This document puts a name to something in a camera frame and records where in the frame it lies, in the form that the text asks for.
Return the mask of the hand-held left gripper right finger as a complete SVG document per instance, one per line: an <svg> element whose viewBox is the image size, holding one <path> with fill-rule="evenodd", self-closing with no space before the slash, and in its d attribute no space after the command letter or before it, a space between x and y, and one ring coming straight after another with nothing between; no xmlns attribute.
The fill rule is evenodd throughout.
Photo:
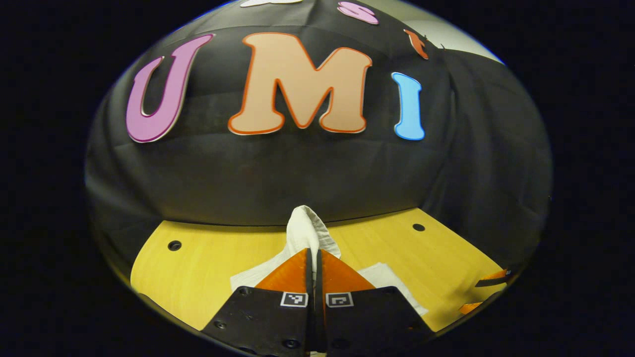
<svg viewBox="0 0 635 357"><path fill-rule="evenodd" d="M376 288L333 254L316 255L315 350L327 356L404 356L435 333L395 286Z"/></svg>

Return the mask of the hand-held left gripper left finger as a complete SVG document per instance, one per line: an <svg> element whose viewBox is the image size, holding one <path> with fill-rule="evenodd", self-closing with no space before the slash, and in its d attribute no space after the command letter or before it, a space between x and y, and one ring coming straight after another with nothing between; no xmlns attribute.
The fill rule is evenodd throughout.
<svg viewBox="0 0 635 357"><path fill-rule="evenodd" d="M306 356L315 306L311 249L302 249L256 287L238 287L201 333L254 356Z"/></svg>

